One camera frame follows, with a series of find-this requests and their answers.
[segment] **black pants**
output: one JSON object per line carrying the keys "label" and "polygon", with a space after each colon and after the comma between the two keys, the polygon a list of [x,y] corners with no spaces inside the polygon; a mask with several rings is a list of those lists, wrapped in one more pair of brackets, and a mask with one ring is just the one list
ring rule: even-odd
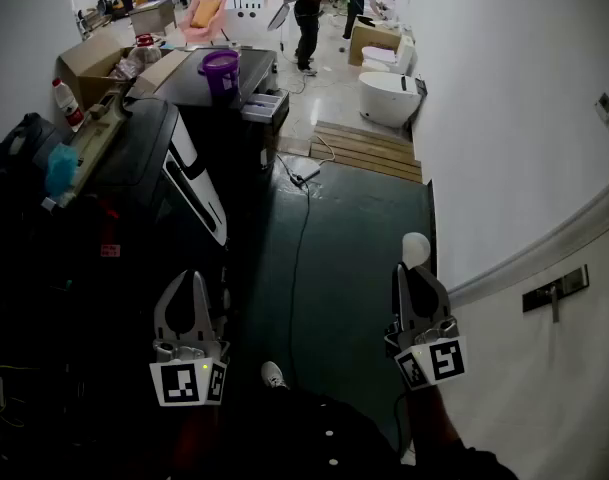
{"label": "black pants", "polygon": [[309,69],[310,58],[317,48],[317,32],[320,29],[320,19],[318,16],[295,16],[295,20],[300,27],[302,37],[297,45],[297,67],[299,69]]}
{"label": "black pants", "polygon": [[364,14],[364,5],[366,0],[361,4],[357,0],[351,0],[348,3],[348,17],[346,18],[346,28],[344,29],[344,39],[350,39],[353,33],[353,25],[358,14]]}
{"label": "black pants", "polygon": [[127,12],[131,12],[133,10],[133,0],[122,0],[124,3],[124,10]]}

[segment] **white plastic bottle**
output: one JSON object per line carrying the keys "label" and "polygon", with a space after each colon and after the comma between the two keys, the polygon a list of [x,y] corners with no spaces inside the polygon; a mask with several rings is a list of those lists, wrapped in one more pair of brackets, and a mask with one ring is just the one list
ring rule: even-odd
{"label": "white plastic bottle", "polygon": [[73,96],[73,91],[60,78],[53,80],[53,90],[57,106],[64,112],[68,124],[76,132],[84,122],[84,113],[80,110],[80,106],[77,104],[75,96]]}

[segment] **electrical outlet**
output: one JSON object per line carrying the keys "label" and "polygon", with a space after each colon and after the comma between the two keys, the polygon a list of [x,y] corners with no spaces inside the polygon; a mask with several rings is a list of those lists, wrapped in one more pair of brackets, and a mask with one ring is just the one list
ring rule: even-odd
{"label": "electrical outlet", "polygon": [[609,95],[603,93],[595,102],[595,110],[600,119],[605,123],[609,123]]}

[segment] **power strip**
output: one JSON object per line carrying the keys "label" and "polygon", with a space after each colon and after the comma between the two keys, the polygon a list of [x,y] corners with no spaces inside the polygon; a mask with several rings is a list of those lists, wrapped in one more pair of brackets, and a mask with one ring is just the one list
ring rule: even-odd
{"label": "power strip", "polygon": [[310,180],[313,176],[316,176],[319,172],[319,164],[317,162],[310,162],[300,167],[298,172],[291,171],[291,181],[299,187]]}

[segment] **orange cushion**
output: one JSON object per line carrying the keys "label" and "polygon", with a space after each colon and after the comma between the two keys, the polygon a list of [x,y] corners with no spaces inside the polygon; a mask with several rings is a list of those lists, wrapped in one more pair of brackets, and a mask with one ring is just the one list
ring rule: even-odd
{"label": "orange cushion", "polygon": [[211,18],[215,16],[215,13],[220,8],[221,0],[200,0],[191,21],[191,27],[193,28],[206,28],[211,22]]}

